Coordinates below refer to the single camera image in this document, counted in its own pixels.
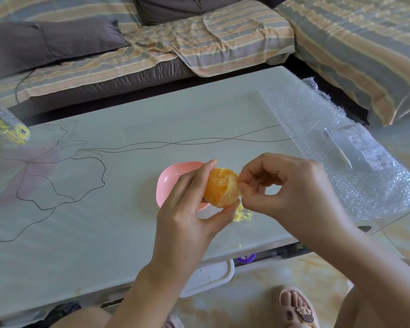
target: bowl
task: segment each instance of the bowl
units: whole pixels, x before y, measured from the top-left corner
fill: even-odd
[[[164,201],[169,196],[179,177],[192,170],[199,169],[204,163],[199,161],[182,162],[174,164],[166,168],[158,178],[156,185],[156,203],[159,207],[164,204]],[[208,207],[209,204],[201,203],[197,207],[197,211],[201,211]]]

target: orange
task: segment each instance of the orange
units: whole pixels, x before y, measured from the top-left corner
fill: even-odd
[[[235,203],[240,196],[238,176],[226,168],[216,168],[209,173],[204,199],[215,207],[224,208]]]

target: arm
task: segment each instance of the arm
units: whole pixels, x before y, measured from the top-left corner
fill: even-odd
[[[315,161],[262,154],[242,170],[243,205],[277,220],[347,276],[388,327],[410,325],[410,267],[377,249],[349,219]],[[282,188],[265,195],[272,185]]]
[[[211,160],[179,178],[158,212],[152,260],[105,328],[162,327],[211,241],[232,221],[240,203],[206,220],[196,218],[215,165],[216,160]]]

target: black line drawing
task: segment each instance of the black line drawing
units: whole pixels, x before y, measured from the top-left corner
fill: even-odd
[[[246,136],[255,132],[260,132],[269,128],[274,128],[277,126],[280,126],[280,124],[274,125],[274,126],[269,126],[266,128],[262,128],[259,130],[255,130],[252,132],[248,132],[248,133],[244,133],[242,135],[238,135],[235,137],[231,137],[231,138],[218,138],[218,137],[210,137],[210,138],[197,138],[197,139],[188,139],[188,140],[183,140],[183,141],[179,141],[179,142],[175,142],[175,143],[170,143],[170,142],[143,142],[143,143],[134,143],[134,144],[130,144],[130,145],[126,145],[124,147],[119,147],[119,148],[102,148],[102,147],[97,147],[97,148],[84,148],[84,146],[86,144],[88,144],[87,141],[83,141],[83,140],[70,140],[70,138],[72,137],[72,135],[74,134],[74,130],[77,127],[78,122],[77,121],[73,121],[74,122],[74,126],[70,129],[64,129],[63,125],[60,124],[50,124],[50,125],[46,125],[43,124],[42,126],[53,126],[53,127],[59,127],[61,131],[64,131],[65,133],[57,140],[56,144],[50,148],[47,149],[46,151],[42,152],[41,154],[37,155],[36,157],[32,158],[32,159],[12,159],[9,157],[1,157],[1,161],[6,161],[7,163],[10,164],[10,166],[8,168],[6,168],[6,166],[4,167],[3,170],[0,171],[4,172],[7,170],[10,170],[18,165],[25,165],[24,168],[17,173],[17,175],[15,175],[11,181],[8,184],[8,188],[0,194],[0,200],[2,196],[5,195],[9,195],[9,193],[14,194],[16,199],[22,201],[22,202],[29,202],[34,204],[34,206],[36,207],[36,209],[38,209],[40,212],[46,212],[47,215],[44,216],[42,219],[37,220],[35,222],[32,222],[30,224],[28,224],[27,226],[24,226],[22,228],[21,231],[19,231],[15,237],[8,239],[8,240],[3,240],[0,239],[0,243],[9,243],[12,242],[14,240],[16,240],[27,228],[29,228],[30,226],[37,224],[37,223],[41,223],[45,220],[47,220],[54,212],[55,210],[63,205],[63,204],[74,204],[79,202],[80,200],[82,200],[83,198],[85,198],[88,193],[101,189],[103,188],[106,183],[104,181],[104,175],[106,173],[107,167],[103,162],[103,154],[112,154],[112,153],[124,153],[124,152],[131,152],[131,151],[136,151],[136,150],[146,150],[146,149],[159,149],[159,148],[163,148],[169,145],[209,145],[209,144],[214,144],[214,143],[220,143],[220,142],[224,142],[227,140],[240,140],[240,141],[246,141],[246,142],[254,142],[254,143],[276,143],[276,142],[281,142],[281,141],[286,141],[286,140],[290,140],[290,138],[287,139],[281,139],[281,140],[272,140],[272,141],[261,141],[261,140],[250,140],[250,139],[243,139],[240,138],[242,136]],[[202,140],[207,140],[207,142],[205,143],[194,143],[195,141],[202,141]],[[132,148],[134,146],[137,145],[144,145],[144,144],[161,144],[160,146],[157,147],[139,147],[139,148]],[[69,154],[70,156],[67,156],[65,158],[61,158],[61,159],[56,159],[58,156],[58,152],[62,151],[64,152],[64,150],[69,150]],[[84,156],[84,157],[79,157],[82,154],[88,154],[88,153],[92,153],[94,156]],[[98,187],[93,187],[90,188],[88,191],[84,192],[84,194],[82,196],[80,196],[80,198],[74,198],[70,195],[66,195],[66,194],[60,194],[57,192],[56,187],[54,182],[52,182],[52,180],[50,180],[46,175],[42,175],[39,173],[31,173],[30,169],[33,165],[43,165],[43,164],[57,164],[60,163],[62,161],[65,160],[86,160],[86,159],[94,159],[97,162],[97,165],[100,166],[100,170],[98,171],[100,173],[100,182],[101,185]],[[43,207],[44,203],[41,202],[37,202],[34,199],[30,199],[30,198],[25,198],[25,194],[24,194],[24,190],[23,190],[23,184],[27,181],[28,178],[33,178],[33,177],[40,177],[43,180],[47,180],[49,182],[49,184],[51,185],[51,188],[53,190],[53,192],[60,198],[63,198],[62,202],[60,202],[57,205],[54,205],[52,207]]]

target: person's right hand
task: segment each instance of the person's right hand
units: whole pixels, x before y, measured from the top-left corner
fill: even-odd
[[[275,195],[265,195],[266,187],[273,184],[282,188]],[[274,218],[307,246],[356,229],[316,161],[261,154],[242,169],[239,188],[245,208]]]

